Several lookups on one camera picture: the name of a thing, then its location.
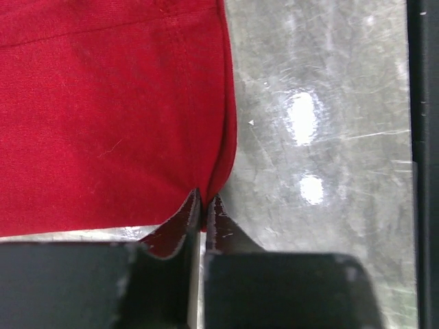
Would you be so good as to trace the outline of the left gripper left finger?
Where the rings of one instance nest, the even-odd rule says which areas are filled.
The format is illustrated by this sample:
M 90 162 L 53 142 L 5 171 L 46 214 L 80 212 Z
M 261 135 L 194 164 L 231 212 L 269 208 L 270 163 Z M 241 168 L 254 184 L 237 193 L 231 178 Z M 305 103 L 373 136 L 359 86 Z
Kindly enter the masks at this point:
M 2 328 L 195 328 L 201 200 L 137 242 L 1 244 Z

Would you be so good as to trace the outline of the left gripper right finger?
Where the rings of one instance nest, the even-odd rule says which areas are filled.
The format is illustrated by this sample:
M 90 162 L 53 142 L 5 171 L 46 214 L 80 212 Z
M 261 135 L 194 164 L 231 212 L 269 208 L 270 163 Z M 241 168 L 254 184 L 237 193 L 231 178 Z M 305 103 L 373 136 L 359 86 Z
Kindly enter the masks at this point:
M 349 254 L 269 252 L 209 206 L 204 256 L 206 328 L 382 328 L 366 270 Z

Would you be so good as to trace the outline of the red t shirt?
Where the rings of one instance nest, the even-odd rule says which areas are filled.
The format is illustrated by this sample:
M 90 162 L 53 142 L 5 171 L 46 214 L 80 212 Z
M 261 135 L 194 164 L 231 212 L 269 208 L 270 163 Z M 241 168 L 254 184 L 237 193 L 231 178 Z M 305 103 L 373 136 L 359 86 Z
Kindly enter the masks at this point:
M 1 235 L 156 225 L 237 148 L 223 1 L 1 2 Z

